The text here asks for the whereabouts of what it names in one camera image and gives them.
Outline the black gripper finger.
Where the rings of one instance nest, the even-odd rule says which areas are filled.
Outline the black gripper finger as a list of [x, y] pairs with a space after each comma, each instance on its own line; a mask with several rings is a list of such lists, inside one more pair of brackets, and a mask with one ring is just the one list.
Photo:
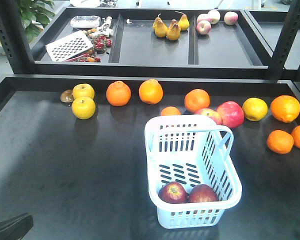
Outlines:
[[1, 221], [0, 240], [21, 240], [33, 226], [33, 216], [29, 213]]

